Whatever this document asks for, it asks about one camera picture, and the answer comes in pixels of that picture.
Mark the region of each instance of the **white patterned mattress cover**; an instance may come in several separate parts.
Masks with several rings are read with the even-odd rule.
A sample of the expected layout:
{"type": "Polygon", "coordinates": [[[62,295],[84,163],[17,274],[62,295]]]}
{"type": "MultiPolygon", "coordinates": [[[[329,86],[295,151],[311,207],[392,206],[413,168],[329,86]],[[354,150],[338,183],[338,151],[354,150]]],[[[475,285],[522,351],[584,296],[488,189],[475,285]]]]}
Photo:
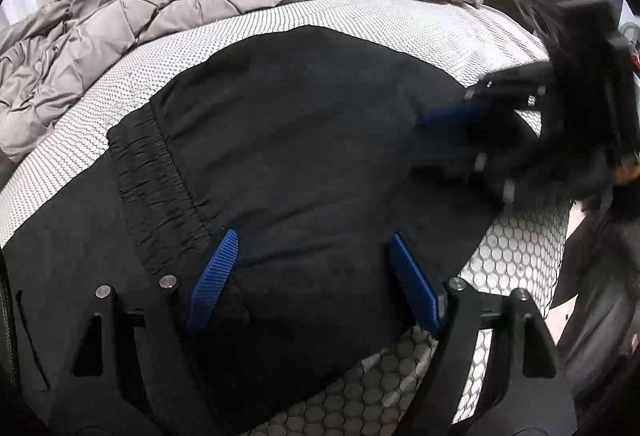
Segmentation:
{"type": "MultiPolygon", "coordinates": [[[[445,70],[463,86],[483,74],[547,58],[540,41],[489,7],[420,0],[315,0],[261,10],[144,44],[112,66],[57,123],[0,192],[0,246],[40,206],[107,148],[107,130],[169,80],[221,48],[254,34],[297,26],[331,28],[445,70]]],[[[537,133],[539,117],[521,113],[537,133]]],[[[494,221],[461,276],[476,289],[529,290],[546,316],[558,279],[569,204],[494,221]]],[[[478,401],[490,347],[479,332],[456,421],[478,401]]],[[[390,435],[414,397],[435,342],[417,327],[358,363],[318,395],[255,428],[254,436],[390,435]]]]}

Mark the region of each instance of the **mattress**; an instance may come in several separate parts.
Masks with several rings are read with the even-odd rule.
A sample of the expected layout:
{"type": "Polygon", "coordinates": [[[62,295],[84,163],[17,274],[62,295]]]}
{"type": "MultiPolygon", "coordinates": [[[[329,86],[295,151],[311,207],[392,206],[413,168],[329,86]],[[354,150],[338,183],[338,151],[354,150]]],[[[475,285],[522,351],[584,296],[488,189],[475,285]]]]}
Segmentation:
{"type": "MultiPolygon", "coordinates": [[[[421,0],[315,0],[249,13],[139,46],[112,66],[57,123],[0,192],[0,246],[74,176],[108,148],[107,130],[141,107],[171,78],[221,48],[254,34],[297,26],[331,28],[415,56],[445,70],[463,86],[483,74],[546,59],[540,41],[489,7],[421,0]]],[[[540,118],[521,113],[540,133],[540,118]]],[[[570,204],[500,216],[460,276],[484,292],[529,290],[548,313],[570,204]]],[[[491,333],[479,332],[456,421],[476,406],[491,333]]],[[[396,344],[354,363],[342,379],[277,414],[255,436],[389,435],[411,403],[436,342],[414,327],[396,344]]]]}

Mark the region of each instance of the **hexagonal pattern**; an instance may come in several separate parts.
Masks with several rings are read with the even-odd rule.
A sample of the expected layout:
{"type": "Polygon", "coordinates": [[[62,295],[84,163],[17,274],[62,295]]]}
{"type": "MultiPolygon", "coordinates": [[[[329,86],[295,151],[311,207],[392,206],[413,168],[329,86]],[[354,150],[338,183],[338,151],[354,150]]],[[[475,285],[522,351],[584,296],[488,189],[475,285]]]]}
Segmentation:
{"type": "MultiPolygon", "coordinates": [[[[107,130],[171,78],[257,33],[324,26],[430,62],[462,85],[491,70],[546,59],[542,44],[489,7],[423,0],[319,0],[217,21],[140,45],[112,66],[60,119],[0,192],[0,246],[107,148],[107,130]]],[[[540,133],[535,112],[520,115],[540,133]]],[[[498,218],[461,276],[482,291],[529,289],[546,313],[558,276],[567,210],[498,218]]],[[[490,333],[478,335],[456,419],[475,408],[490,333]]],[[[435,342],[413,328],[342,379],[251,431],[252,436],[391,436],[425,375],[435,342]]]]}

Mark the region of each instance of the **metal screw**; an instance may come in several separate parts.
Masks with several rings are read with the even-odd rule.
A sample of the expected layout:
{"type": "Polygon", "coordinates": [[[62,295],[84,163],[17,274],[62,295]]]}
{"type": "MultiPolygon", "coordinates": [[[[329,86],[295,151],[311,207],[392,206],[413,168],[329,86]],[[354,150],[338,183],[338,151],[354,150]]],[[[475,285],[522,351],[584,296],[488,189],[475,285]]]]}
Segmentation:
{"type": "Polygon", "coordinates": [[[449,286],[456,291],[461,291],[466,288],[466,282],[459,277],[452,277],[449,279],[449,286]]]}
{"type": "Polygon", "coordinates": [[[176,284],[178,284],[178,279],[175,275],[163,275],[160,278],[160,287],[164,288],[165,290],[170,290],[171,288],[173,288],[176,284]]]}
{"type": "Polygon", "coordinates": [[[521,301],[526,301],[531,298],[529,292],[524,288],[516,288],[515,290],[513,290],[513,294],[521,301]]]}
{"type": "Polygon", "coordinates": [[[107,286],[106,284],[103,284],[102,286],[98,286],[98,288],[95,290],[95,296],[98,299],[104,299],[105,297],[108,297],[110,293],[111,293],[111,286],[107,286]]]}

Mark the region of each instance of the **blue gripper pad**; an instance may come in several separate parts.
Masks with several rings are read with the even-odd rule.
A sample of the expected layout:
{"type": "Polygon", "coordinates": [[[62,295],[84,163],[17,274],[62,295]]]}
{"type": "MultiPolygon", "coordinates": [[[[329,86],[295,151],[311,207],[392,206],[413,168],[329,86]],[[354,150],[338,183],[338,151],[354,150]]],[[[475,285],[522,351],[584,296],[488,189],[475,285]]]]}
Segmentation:
{"type": "Polygon", "coordinates": [[[389,256],[415,321],[422,329],[437,336],[442,329],[438,297],[398,233],[391,238],[389,256]]]}
{"type": "Polygon", "coordinates": [[[229,229],[191,291],[186,323],[190,332],[201,330],[209,322],[237,258],[238,235],[229,229]]]}

